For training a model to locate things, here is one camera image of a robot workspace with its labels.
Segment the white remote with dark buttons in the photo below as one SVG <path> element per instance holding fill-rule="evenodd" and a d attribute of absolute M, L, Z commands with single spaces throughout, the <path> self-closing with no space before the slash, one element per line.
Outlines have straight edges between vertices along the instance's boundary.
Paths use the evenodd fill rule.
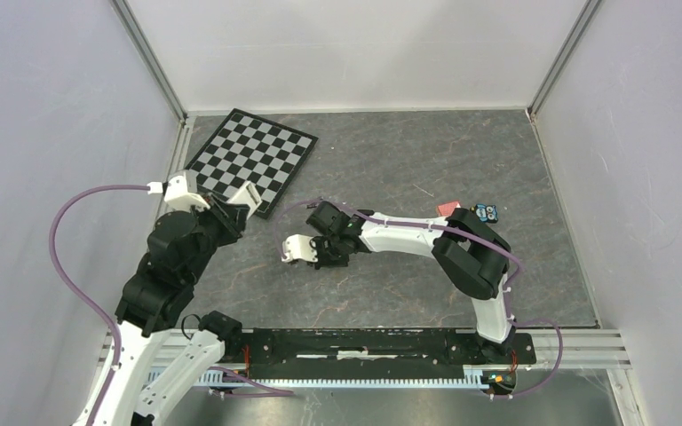
<path fill-rule="evenodd" d="M 231 206 L 243 206 L 247 211 L 246 218 L 250 219 L 257 212 L 262 201 L 256 185 L 245 181 L 226 203 Z"/>

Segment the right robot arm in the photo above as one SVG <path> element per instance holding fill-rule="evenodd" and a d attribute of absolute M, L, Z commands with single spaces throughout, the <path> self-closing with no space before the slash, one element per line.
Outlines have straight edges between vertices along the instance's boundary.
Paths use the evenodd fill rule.
<path fill-rule="evenodd" d="M 430 258 L 457 290 L 471 298 L 480 356 L 499 362 L 512 352 L 515 327 L 504 299 L 509 264 L 514 260 L 512 249 L 475 212 L 457 207 L 448 216 L 392 217 L 322 201 L 306 222 L 316 235 L 286 238 L 283 262 L 302 260 L 320 269 L 346 266 L 351 255 L 358 253 Z"/>

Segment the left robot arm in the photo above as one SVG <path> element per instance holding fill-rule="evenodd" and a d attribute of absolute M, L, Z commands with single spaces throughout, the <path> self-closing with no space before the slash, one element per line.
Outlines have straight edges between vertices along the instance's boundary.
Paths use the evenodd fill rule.
<path fill-rule="evenodd" d="M 75 424 L 162 425 L 207 369 L 242 354 L 240 323 L 219 319 L 195 332 L 159 376 L 147 379 L 205 267 L 217 249 L 241 238 L 258 204 L 249 195 L 226 201 L 197 195 L 183 206 L 173 202 L 174 210 L 157 220 L 115 313 L 105 317 L 110 351 Z"/>

